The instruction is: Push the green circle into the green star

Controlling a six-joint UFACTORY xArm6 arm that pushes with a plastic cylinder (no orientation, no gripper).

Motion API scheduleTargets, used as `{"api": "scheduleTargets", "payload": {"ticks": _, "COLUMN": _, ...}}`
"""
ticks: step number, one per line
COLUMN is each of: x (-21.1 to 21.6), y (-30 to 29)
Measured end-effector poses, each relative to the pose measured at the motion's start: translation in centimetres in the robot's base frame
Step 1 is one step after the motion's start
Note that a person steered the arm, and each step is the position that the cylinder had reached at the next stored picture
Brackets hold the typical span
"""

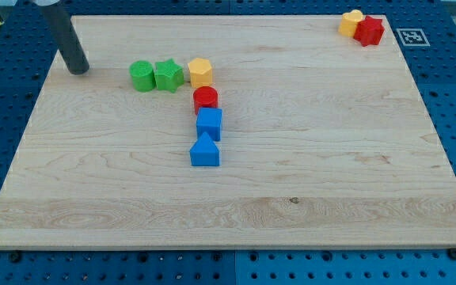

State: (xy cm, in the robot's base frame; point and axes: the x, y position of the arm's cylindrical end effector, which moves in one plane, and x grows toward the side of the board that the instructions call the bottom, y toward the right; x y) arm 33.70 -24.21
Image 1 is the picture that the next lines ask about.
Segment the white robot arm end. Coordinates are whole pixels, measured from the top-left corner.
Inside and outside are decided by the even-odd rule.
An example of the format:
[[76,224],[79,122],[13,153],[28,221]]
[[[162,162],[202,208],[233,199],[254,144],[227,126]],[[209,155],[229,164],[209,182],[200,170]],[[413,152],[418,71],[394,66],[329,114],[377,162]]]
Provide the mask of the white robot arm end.
[[[27,0],[38,6],[51,6],[60,2],[61,0]],[[18,0],[0,0],[0,7],[15,6]]]

